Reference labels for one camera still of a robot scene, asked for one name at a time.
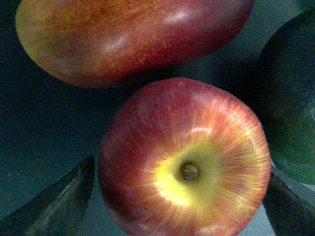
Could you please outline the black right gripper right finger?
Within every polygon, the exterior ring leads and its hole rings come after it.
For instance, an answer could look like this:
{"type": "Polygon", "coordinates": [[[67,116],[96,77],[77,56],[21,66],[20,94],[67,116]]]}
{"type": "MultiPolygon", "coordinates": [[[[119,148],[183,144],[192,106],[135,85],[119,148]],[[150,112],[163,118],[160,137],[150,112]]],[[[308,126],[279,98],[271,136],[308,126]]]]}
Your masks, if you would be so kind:
{"type": "Polygon", "coordinates": [[[315,235],[315,192],[303,184],[272,171],[263,205],[275,235],[315,235]]]}

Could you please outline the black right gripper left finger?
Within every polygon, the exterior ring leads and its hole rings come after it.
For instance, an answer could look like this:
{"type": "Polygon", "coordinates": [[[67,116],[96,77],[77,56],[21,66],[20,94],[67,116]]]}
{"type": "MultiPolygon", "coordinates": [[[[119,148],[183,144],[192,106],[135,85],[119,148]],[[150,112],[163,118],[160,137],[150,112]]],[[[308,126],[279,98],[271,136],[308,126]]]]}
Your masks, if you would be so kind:
{"type": "Polygon", "coordinates": [[[29,202],[0,220],[2,236],[74,236],[85,216],[95,178],[88,156],[29,202]]]}

